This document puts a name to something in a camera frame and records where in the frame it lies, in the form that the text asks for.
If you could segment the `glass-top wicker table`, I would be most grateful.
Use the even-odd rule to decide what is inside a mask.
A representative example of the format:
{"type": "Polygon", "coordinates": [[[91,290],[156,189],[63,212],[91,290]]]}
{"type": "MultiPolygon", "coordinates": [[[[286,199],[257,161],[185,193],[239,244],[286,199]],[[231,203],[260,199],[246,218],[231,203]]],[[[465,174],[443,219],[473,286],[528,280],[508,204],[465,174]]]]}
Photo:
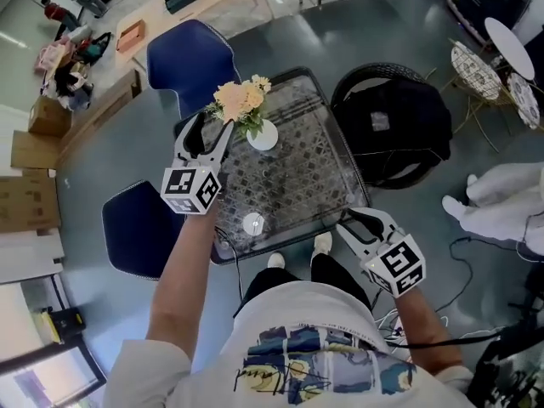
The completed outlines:
{"type": "Polygon", "coordinates": [[[232,264],[306,240],[367,207],[369,195],[326,96],[310,69],[271,79],[264,115],[278,141],[259,151],[233,133],[221,172],[213,264],[232,264]]]}

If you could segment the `white vase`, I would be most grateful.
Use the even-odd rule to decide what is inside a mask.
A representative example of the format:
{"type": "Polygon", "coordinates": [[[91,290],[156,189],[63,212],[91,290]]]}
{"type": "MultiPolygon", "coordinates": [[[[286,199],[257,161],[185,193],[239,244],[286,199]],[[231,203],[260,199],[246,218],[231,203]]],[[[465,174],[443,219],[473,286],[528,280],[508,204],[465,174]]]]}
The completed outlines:
{"type": "Polygon", "coordinates": [[[276,146],[279,135],[276,125],[268,119],[263,119],[261,129],[247,130],[246,138],[254,149],[268,151],[276,146]]]}

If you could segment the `cream flowers bouquet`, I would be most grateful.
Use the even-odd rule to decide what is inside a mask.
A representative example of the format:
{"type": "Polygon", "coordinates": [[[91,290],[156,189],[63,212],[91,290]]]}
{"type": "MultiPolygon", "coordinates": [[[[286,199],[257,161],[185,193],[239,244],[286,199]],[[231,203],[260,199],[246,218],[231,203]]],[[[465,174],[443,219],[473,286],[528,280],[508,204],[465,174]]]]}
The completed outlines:
{"type": "Polygon", "coordinates": [[[218,86],[205,111],[223,123],[234,122],[243,136],[249,133],[255,138],[263,131],[262,109],[271,88],[270,80],[260,75],[243,82],[227,82],[218,86]]]}

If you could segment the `blue padded chair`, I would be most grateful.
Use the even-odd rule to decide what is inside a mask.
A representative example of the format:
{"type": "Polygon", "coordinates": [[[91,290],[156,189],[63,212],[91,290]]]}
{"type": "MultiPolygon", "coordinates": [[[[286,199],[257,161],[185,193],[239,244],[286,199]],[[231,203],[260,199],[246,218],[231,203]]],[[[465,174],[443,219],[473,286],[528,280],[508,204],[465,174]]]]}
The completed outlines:
{"type": "Polygon", "coordinates": [[[218,87],[241,81],[230,45],[199,20],[182,22],[149,42],[147,78],[155,90],[176,94],[182,119],[212,103],[218,87]]]}
{"type": "Polygon", "coordinates": [[[174,213],[153,185],[140,180],[102,207],[105,247],[114,269],[157,281],[185,216],[174,213]]]}

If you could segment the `flattened cardboard box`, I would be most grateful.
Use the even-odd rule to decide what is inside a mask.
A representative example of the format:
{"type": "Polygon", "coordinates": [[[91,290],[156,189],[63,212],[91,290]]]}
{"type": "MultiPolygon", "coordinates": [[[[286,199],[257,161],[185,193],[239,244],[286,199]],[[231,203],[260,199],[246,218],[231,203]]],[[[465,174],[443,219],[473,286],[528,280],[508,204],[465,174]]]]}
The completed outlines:
{"type": "Polygon", "coordinates": [[[0,177],[0,233],[61,225],[54,178],[0,177]]]}
{"type": "Polygon", "coordinates": [[[60,155],[60,139],[18,130],[13,131],[13,168],[55,169],[60,155]]]}

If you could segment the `person's white right shoe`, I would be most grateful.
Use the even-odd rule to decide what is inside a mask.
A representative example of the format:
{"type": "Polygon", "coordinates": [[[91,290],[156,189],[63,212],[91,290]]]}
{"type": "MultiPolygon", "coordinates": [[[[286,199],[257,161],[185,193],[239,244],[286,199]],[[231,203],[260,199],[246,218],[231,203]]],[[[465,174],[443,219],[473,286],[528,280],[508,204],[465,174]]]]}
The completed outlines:
{"type": "Polygon", "coordinates": [[[317,235],[314,238],[313,255],[318,255],[318,254],[328,255],[332,249],[332,241],[333,241],[332,233],[330,231],[317,235]]]}

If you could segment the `black tripod with monitor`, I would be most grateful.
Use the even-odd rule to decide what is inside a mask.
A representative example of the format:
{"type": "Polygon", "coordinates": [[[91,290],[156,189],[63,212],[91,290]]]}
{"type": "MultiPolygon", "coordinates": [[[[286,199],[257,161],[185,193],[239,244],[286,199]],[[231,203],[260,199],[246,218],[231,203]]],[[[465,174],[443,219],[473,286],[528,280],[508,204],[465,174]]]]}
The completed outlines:
{"type": "Polygon", "coordinates": [[[480,338],[479,358],[466,396],[476,408],[514,408],[544,372],[544,326],[504,327],[480,338]]]}

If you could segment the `green and black bag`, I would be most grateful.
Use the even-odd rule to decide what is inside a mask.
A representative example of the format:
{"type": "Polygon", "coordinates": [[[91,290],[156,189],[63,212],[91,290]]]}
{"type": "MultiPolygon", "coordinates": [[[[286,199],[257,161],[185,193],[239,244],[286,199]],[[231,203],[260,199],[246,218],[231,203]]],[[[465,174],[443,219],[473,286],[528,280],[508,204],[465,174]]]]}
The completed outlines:
{"type": "Polygon", "coordinates": [[[81,56],[83,62],[89,65],[94,65],[98,60],[100,60],[111,41],[111,37],[112,34],[110,32],[105,32],[92,40],[82,50],[81,56]]]}

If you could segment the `long brown cardboard box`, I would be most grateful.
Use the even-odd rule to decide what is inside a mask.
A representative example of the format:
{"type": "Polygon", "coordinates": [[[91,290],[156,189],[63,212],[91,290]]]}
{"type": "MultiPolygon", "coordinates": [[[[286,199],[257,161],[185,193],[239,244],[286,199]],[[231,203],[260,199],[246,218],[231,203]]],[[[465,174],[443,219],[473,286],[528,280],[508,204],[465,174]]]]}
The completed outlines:
{"type": "Polygon", "coordinates": [[[106,124],[118,111],[142,92],[140,74],[130,70],[83,112],[73,116],[70,130],[59,143],[56,166],[60,167],[84,142],[106,124]]]}

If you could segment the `pink bags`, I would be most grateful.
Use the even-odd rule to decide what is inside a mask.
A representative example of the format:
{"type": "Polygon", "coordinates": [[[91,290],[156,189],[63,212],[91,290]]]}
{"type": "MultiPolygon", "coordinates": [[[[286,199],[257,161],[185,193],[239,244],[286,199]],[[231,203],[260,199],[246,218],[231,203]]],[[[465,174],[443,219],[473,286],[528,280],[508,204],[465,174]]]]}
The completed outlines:
{"type": "Polygon", "coordinates": [[[33,66],[35,72],[54,71],[61,60],[73,50],[70,43],[51,43],[38,53],[33,66]]]}

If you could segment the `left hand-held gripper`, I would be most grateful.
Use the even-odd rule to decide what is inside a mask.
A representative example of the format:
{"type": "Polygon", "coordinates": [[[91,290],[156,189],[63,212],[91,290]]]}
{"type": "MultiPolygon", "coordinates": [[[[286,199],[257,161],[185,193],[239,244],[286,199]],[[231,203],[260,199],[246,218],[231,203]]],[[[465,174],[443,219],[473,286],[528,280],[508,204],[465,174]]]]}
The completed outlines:
{"type": "Polygon", "coordinates": [[[174,160],[165,169],[161,198],[177,214],[206,214],[223,188],[218,173],[235,122],[225,123],[212,148],[204,151],[201,131],[206,117],[198,112],[174,128],[174,160]]]}

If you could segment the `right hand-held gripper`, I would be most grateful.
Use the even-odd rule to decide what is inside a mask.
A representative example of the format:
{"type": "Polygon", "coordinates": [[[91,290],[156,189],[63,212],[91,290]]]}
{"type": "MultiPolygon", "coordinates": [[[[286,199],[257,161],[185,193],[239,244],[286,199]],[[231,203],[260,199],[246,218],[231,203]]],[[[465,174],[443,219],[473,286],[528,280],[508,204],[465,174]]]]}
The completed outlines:
{"type": "Polygon", "coordinates": [[[364,239],[347,224],[337,224],[337,233],[360,259],[371,282],[400,298],[427,276],[426,260],[410,234],[397,230],[393,218],[382,210],[351,207],[348,215],[361,223],[374,238],[364,239]]]}

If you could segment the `person's white printed shirt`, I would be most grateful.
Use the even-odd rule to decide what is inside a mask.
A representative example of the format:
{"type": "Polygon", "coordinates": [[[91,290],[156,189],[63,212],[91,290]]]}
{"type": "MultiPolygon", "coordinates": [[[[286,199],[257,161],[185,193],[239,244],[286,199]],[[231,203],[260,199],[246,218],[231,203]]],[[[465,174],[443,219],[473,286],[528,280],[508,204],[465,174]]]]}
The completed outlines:
{"type": "Polygon", "coordinates": [[[247,303],[198,372],[171,343],[127,340],[104,408],[474,408],[472,373],[437,375],[393,356],[368,308],[336,287],[274,287],[247,303]]]}

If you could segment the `white round side table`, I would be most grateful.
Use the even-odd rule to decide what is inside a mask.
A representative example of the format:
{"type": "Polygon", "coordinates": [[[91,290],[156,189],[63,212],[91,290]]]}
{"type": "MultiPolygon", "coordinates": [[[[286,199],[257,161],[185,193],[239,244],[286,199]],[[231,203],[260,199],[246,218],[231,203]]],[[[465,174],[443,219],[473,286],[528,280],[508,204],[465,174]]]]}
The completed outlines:
{"type": "Polygon", "coordinates": [[[491,17],[484,20],[484,28],[490,40],[513,70],[525,80],[533,81],[536,75],[534,65],[524,45],[514,33],[499,20],[491,17]]]}

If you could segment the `black framed screen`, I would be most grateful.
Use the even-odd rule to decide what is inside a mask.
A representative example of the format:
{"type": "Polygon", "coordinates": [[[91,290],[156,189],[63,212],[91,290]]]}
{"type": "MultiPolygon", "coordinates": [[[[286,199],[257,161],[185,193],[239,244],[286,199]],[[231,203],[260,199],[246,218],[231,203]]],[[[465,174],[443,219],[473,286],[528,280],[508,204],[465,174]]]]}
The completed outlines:
{"type": "Polygon", "coordinates": [[[81,338],[54,343],[0,365],[0,408],[83,408],[105,384],[81,338]]]}

